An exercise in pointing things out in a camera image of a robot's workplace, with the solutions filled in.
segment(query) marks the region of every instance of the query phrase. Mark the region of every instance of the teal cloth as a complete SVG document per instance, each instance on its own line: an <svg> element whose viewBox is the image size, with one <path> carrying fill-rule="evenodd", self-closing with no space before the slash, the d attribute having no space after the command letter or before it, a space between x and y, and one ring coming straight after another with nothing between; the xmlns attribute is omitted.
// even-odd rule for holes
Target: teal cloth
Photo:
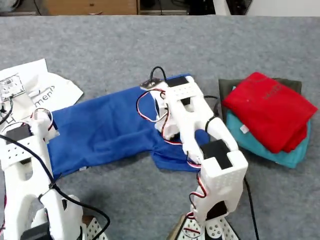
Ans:
<svg viewBox="0 0 320 240"><path fill-rule="evenodd" d="M266 149L250 132L243 133L240 127L243 123L231 112L227 112L226 126L231 132L232 136L237 141L238 145L250 152L261 156L265 159L274 161L280 165L288 168L295 168L300 163L307 152L308 143L310 139L311 123L307 123L306 138L291 152L287 153L281 151L279 153L272 153Z"/></svg>

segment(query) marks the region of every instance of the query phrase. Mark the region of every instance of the red cloth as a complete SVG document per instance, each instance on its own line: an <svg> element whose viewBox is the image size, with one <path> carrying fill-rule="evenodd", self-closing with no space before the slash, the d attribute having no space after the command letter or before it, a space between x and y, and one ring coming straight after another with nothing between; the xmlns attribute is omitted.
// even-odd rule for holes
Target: red cloth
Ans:
<svg viewBox="0 0 320 240"><path fill-rule="evenodd" d="M300 94L259 72L242 81L222 104L272 153L295 149L317 111Z"/></svg>

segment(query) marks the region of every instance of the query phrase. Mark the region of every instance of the wooden cabinet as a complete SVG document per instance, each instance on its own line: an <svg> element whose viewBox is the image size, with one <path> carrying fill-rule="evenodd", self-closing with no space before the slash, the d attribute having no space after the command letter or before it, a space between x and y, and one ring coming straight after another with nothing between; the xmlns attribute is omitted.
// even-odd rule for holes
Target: wooden cabinet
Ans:
<svg viewBox="0 0 320 240"><path fill-rule="evenodd" d="M140 0L45 0L50 15L137 15Z"/></svg>

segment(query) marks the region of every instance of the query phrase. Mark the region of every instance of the gray felt surface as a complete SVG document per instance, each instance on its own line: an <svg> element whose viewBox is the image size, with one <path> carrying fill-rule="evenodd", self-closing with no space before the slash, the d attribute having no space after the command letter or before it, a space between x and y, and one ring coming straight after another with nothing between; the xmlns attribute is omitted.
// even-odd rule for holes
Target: gray felt surface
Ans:
<svg viewBox="0 0 320 240"><path fill-rule="evenodd" d="M260 71L302 81L302 94L320 107L319 26L320 18L7 17L0 18L0 69L46 58L49 71L84 91L82 101L136 86L156 65L168 76L191 73L211 95L219 92L218 78L243 79ZM260 238L320 239L319 114L305 161L296 169L246 157ZM141 153L58 184L109 214L111 239L163 240L188 212L195 177L159 170ZM1 177L1 195L3 187ZM246 191L228 219L243 240L255 239Z"/></svg>

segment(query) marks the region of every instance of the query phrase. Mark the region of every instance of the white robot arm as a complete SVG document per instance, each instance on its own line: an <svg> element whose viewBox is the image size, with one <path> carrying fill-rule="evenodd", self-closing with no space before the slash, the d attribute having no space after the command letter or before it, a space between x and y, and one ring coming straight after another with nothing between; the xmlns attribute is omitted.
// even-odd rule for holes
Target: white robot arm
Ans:
<svg viewBox="0 0 320 240"><path fill-rule="evenodd" d="M4 239L107 240L104 233L95 238L101 229L95 218L88 225L83 223L82 207L71 202L79 199L69 195L66 200L60 189L54 187L47 143L58 132L52 114L40 109L33 112L32 119L8 125L1 133L1 168L6 188ZM43 208L37 211L30 226L27 222L34 199Z"/></svg>
<svg viewBox="0 0 320 240"><path fill-rule="evenodd" d="M199 187L189 195L191 212L187 214L187 227L181 229L182 235L177 239L200 240L205 236L203 233L212 239L222 237L224 228L221 223L225 224L224 217L236 209L243 192L247 160L191 76L170 80L150 77L140 87L150 92L155 101L155 128L171 144L170 139L180 133L182 149L193 163L191 166L200 169L197 175ZM195 139L196 130L205 130L216 140L199 146ZM197 225L188 222L192 220L196 220Z"/></svg>

